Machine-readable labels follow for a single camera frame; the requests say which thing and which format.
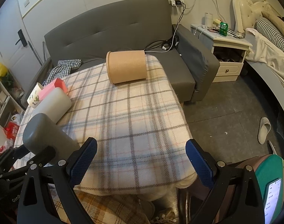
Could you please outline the white bedside cabinet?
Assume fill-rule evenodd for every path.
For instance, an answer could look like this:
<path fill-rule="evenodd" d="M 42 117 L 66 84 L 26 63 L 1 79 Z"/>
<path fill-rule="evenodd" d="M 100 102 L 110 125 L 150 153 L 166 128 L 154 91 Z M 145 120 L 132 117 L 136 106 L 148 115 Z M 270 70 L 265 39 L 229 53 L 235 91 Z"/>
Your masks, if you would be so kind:
<path fill-rule="evenodd" d="M 191 32 L 219 60 L 220 66 L 213 81 L 215 83 L 236 81 L 252 44 L 243 38 L 221 36 L 204 25 L 192 24 Z"/>

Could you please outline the grey fabric sofa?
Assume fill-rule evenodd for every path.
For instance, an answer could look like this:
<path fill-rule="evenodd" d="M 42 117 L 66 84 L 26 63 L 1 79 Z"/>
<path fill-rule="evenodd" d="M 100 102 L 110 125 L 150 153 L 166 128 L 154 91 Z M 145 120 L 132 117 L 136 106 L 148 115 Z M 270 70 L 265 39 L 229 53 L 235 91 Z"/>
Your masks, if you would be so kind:
<path fill-rule="evenodd" d="M 59 60 L 81 59 L 81 70 L 102 64 L 111 51 L 143 50 L 172 39 L 173 49 L 155 47 L 155 56 L 180 102 L 201 101 L 219 60 L 182 25 L 171 22 L 168 0 L 123 0 L 88 10 L 49 31 L 44 39 L 50 57 L 29 82 L 25 96 L 43 83 Z"/>

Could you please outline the white floral ceramic cup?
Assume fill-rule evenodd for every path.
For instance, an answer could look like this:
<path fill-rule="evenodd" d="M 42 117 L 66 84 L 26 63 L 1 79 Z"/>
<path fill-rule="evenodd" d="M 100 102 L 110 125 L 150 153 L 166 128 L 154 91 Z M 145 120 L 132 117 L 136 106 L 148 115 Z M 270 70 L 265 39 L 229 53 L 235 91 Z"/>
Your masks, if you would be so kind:
<path fill-rule="evenodd" d="M 40 83 L 36 83 L 35 87 L 33 88 L 32 92 L 30 93 L 27 103 L 30 107 L 36 108 L 37 105 L 40 103 L 39 93 L 44 89 L 44 87 Z"/>

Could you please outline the white storage shelf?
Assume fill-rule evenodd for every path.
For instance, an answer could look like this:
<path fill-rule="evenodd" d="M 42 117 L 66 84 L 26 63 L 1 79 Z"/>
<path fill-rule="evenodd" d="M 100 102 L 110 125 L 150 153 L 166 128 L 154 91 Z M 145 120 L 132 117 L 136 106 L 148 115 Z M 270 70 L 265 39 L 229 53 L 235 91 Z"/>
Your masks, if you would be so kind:
<path fill-rule="evenodd" d="M 23 115 L 24 110 L 0 81 L 0 127 L 6 128 L 16 114 Z"/>

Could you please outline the pink plastic cup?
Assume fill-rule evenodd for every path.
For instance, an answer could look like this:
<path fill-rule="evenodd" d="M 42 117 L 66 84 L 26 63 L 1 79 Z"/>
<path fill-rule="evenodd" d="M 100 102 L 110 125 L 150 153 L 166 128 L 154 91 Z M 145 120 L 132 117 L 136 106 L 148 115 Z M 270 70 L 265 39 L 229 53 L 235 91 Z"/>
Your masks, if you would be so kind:
<path fill-rule="evenodd" d="M 51 93 L 55 88 L 60 88 L 63 90 L 64 93 L 67 93 L 67 87 L 65 82 L 60 79 L 56 78 L 51 83 L 46 85 L 38 94 L 39 100 L 42 101 L 49 93 Z"/>

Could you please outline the white cylindrical container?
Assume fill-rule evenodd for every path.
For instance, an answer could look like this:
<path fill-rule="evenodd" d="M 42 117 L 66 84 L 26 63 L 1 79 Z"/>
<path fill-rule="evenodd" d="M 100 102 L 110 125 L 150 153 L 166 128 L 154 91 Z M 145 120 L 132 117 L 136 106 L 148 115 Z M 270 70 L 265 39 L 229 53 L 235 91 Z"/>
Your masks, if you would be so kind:
<path fill-rule="evenodd" d="M 208 28 L 213 27 L 213 15 L 210 13 L 205 13 L 204 25 Z"/>

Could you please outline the white slipper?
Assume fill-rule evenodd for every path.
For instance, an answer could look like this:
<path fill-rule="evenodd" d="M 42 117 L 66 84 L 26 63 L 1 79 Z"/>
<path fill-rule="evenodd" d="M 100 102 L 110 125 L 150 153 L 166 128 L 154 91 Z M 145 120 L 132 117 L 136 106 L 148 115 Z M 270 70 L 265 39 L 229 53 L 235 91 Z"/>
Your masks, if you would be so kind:
<path fill-rule="evenodd" d="M 259 131 L 257 134 L 258 142 L 263 145 L 267 139 L 267 135 L 271 130 L 271 123 L 268 118 L 262 117 L 260 119 Z"/>

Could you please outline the grey plastic cup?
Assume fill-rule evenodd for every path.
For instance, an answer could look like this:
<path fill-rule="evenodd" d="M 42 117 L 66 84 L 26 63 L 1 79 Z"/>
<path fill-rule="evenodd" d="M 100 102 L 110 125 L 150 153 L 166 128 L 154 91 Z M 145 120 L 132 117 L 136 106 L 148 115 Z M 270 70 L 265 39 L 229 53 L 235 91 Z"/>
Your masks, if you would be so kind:
<path fill-rule="evenodd" d="M 33 154 L 40 153 L 51 146 L 55 150 L 55 157 L 49 164 L 55 165 L 60 160 L 67 160 L 80 145 L 70 138 L 46 114 L 34 115 L 27 123 L 23 132 L 23 144 Z"/>

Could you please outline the checkered pillow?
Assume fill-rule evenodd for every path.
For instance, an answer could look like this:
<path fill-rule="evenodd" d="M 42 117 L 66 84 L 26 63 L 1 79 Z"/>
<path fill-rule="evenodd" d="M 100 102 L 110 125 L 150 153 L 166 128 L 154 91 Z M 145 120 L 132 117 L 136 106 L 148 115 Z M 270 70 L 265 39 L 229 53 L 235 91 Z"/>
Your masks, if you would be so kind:
<path fill-rule="evenodd" d="M 271 21 L 262 17 L 256 22 L 256 30 L 284 52 L 284 36 Z"/>

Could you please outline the plaid blanket table cover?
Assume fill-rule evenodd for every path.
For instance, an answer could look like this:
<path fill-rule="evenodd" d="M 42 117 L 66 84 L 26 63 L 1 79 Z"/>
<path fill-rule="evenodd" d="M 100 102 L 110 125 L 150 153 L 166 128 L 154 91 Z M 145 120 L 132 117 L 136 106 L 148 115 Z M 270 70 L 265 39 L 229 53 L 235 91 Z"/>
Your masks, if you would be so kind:
<path fill-rule="evenodd" d="M 196 180 L 185 152 L 192 135 L 183 109 L 159 60 L 145 59 L 145 80 L 114 85 L 104 63 L 65 77 L 72 106 L 57 124 L 78 144 L 89 137 L 98 144 L 77 190 L 157 199 Z M 16 146 L 34 109 L 24 113 Z"/>

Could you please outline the green soda can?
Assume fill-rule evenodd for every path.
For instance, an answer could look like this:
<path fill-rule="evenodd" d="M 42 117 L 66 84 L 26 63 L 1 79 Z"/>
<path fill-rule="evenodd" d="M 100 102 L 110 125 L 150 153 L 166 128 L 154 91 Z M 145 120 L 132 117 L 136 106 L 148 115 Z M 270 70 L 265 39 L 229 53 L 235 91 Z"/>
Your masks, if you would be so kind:
<path fill-rule="evenodd" d="M 227 34 L 228 34 L 228 24 L 225 23 L 225 22 L 220 22 L 220 25 L 219 25 L 219 34 L 221 36 L 224 36 L 226 37 Z"/>

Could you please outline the white plastic cup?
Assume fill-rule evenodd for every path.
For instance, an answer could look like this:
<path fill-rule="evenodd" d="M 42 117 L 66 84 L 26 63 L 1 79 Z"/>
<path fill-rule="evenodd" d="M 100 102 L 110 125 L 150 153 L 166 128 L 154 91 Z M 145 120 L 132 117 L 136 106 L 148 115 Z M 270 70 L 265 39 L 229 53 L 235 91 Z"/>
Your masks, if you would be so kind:
<path fill-rule="evenodd" d="M 70 97 L 61 88 L 54 88 L 34 109 L 32 116 L 43 113 L 57 123 L 71 106 Z"/>

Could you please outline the white bed with bedding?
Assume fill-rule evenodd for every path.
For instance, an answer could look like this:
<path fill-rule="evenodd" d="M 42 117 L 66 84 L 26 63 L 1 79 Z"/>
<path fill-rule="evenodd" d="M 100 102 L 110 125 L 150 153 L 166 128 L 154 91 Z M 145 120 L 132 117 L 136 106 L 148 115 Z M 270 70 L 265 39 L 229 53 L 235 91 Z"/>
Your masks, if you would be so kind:
<path fill-rule="evenodd" d="M 268 85 L 284 111 L 284 52 L 256 30 L 256 22 L 264 17 L 284 36 L 284 22 L 266 1 L 232 0 L 232 5 L 235 31 L 252 44 L 246 60 Z"/>

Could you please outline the brown cork cup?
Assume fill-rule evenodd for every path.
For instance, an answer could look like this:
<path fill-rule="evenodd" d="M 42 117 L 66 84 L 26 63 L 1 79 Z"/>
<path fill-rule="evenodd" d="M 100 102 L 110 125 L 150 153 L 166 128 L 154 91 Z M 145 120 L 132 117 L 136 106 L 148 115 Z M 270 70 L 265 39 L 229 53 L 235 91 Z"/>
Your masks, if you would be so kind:
<path fill-rule="evenodd" d="M 106 68 L 112 84 L 147 78 L 144 51 L 119 51 L 106 54 Z"/>

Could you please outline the smartphone with lit screen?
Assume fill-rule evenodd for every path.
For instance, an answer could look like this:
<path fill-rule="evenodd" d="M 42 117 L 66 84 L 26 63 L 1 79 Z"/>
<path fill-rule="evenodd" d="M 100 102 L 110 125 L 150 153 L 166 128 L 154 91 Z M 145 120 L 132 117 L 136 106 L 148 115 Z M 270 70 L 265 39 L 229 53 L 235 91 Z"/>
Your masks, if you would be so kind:
<path fill-rule="evenodd" d="M 274 216 L 281 189 L 281 179 L 270 182 L 266 187 L 264 213 L 265 224 L 270 224 Z"/>

